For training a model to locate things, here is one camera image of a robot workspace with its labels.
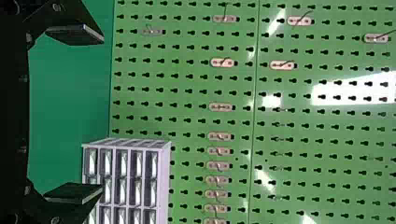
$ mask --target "pegboard hook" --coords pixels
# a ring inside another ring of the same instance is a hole
[[[218,217],[218,207],[215,206],[214,204],[212,204],[212,208],[215,211],[215,218],[217,218]]]
[[[221,154],[221,151],[220,151],[220,148],[219,148],[219,147],[216,147],[216,152],[218,153],[218,156],[222,156],[222,154]]]
[[[216,162],[216,167],[218,168],[218,171],[219,171],[219,172],[222,172],[221,169],[220,169],[220,168],[221,168],[221,167],[220,167],[220,164],[219,164],[218,162]]]
[[[384,34],[382,34],[382,35],[376,36],[376,37],[375,37],[375,41],[376,41],[377,39],[383,37],[383,36],[390,35],[390,34],[393,34],[393,33],[395,33],[395,32],[396,32],[396,30],[391,30],[391,31],[386,32],[386,33],[384,33]]]
[[[224,137],[220,133],[217,134],[217,138],[221,141],[224,141]]]
[[[283,62],[282,64],[279,65],[279,67],[283,67],[283,65],[287,64],[287,63],[294,63],[294,60],[288,60]]]
[[[310,13],[312,13],[312,12],[314,12],[314,11],[313,11],[313,10],[309,10],[309,11],[305,12],[304,15],[303,15],[299,20],[297,20],[295,26],[297,26],[308,14],[310,14]]]
[[[220,202],[220,199],[219,199],[219,192],[217,191],[217,190],[214,190],[214,192],[215,192],[215,197],[216,197],[216,202]]]
[[[152,26],[150,24],[146,24],[146,28],[148,29],[148,31],[152,34],[154,33]]]
[[[220,65],[222,66],[224,63],[225,63],[225,61],[227,61],[228,59],[231,59],[230,57],[225,57],[221,62],[220,62]]]
[[[227,14],[227,6],[230,5],[230,4],[231,4],[231,2],[224,2],[223,21],[227,21],[227,17],[226,17],[226,14]]]
[[[216,181],[216,187],[221,188],[221,185],[219,184],[220,178],[218,176],[214,176],[215,181]]]

